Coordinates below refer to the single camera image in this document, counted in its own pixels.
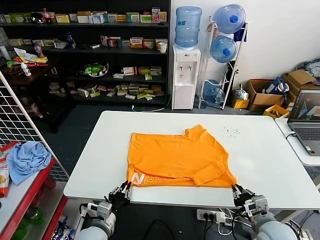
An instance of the white wire grid panel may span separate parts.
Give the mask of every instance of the white wire grid panel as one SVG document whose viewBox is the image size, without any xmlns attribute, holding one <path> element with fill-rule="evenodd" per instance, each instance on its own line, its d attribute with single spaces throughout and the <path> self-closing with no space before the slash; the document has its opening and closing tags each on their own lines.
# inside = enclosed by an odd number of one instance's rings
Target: white wire grid panel
<svg viewBox="0 0 320 240">
<path fill-rule="evenodd" d="M 0 145 L 4 146 L 13 141 L 19 141 L 22 144 L 27 141 L 43 143 L 55 159 L 49 175 L 58 182 L 67 182 L 68 173 L 29 117 L 1 71 L 0 79 Z"/>
</svg>

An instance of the snack bag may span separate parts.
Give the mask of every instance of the snack bag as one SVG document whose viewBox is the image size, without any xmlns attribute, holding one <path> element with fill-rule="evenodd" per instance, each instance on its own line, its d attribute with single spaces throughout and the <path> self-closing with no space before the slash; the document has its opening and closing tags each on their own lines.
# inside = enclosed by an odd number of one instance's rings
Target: snack bag
<svg viewBox="0 0 320 240">
<path fill-rule="evenodd" d="M 5 197 L 8 194 L 10 178 L 7 164 L 7 155 L 18 143 L 18 141 L 13 141 L 3 147 L 0 147 L 0 151 L 3 153 L 3 155 L 0 156 L 0 198 Z"/>
</svg>

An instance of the water dispenser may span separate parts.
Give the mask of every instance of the water dispenser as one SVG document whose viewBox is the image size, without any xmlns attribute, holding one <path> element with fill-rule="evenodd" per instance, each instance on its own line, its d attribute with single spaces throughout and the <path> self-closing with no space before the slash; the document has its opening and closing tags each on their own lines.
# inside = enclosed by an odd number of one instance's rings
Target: water dispenser
<svg viewBox="0 0 320 240">
<path fill-rule="evenodd" d="M 193 109 L 201 52 L 173 45 L 172 110 Z"/>
</svg>

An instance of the blue water jug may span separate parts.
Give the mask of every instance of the blue water jug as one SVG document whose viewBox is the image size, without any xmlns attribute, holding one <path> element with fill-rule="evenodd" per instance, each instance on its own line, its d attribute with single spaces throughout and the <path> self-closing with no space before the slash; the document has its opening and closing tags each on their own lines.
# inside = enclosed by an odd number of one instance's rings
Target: blue water jug
<svg viewBox="0 0 320 240">
<path fill-rule="evenodd" d="M 208 106 L 217 107 L 224 102 L 226 95 L 216 80 L 208 81 L 214 85 L 204 82 L 203 99 Z"/>
<path fill-rule="evenodd" d="M 196 6 L 181 6 L 175 11 L 174 42 L 183 48 L 192 48 L 198 44 L 202 9 Z"/>
<path fill-rule="evenodd" d="M 220 7 L 213 15 L 213 21 L 219 31 L 225 34 L 234 34 L 239 31 L 246 21 L 246 12 L 238 4 Z"/>
<path fill-rule="evenodd" d="M 217 36 L 211 44 L 211 56 L 219 63 L 231 61 L 237 54 L 237 44 L 230 37 Z"/>
</svg>

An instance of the white table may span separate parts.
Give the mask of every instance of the white table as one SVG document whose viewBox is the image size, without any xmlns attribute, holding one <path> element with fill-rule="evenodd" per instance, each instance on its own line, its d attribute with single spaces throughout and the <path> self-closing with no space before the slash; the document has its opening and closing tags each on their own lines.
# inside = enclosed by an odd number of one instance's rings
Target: white table
<svg viewBox="0 0 320 240">
<path fill-rule="evenodd" d="M 287 124 L 287 121 L 287 118 L 277 118 L 275 120 L 284 136 L 292 132 L 291 128 Z M 320 156 L 310 156 L 305 148 L 301 145 L 297 137 L 289 136 L 287 141 L 303 165 L 309 167 L 320 167 Z"/>
<path fill-rule="evenodd" d="M 283 137 L 285 138 L 286 135 L 290 132 L 292 132 L 291 128 L 288 126 L 287 118 L 277 118 L 275 120 L 277 126 L 281 130 Z M 287 141 L 289 142 L 290 146 L 292 147 L 293 151 L 301 161 L 301 163 L 304 166 L 309 166 L 309 167 L 320 167 L 320 156 L 310 156 L 305 148 L 302 146 L 302 144 L 299 142 L 297 137 L 295 136 L 289 136 L 287 138 Z M 320 189 L 320 176 L 317 176 L 313 180 L 314 185 L 316 186 L 317 189 Z M 289 219 L 293 219 L 295 216 L 299 215 L 302 210 L 298 211 L 282 211 L 279 213 L 277 216 L 279 219 L 282 219 L 282 222 L 286 222 Z"/>
<path fill-rule="evenodd" d="M 131 134 L 185 134 L 201 124 L 229 152 L 238 183 L 263 194 L 272 209 L 320 209 L 320 194 L 268 116 L 104 111 L 64 189 L 69 198 L 103 199 L 126 180 Z M 214 187 L 133 187 L 131 202 L 234 208 L 232 190 Z"/>
</svg>

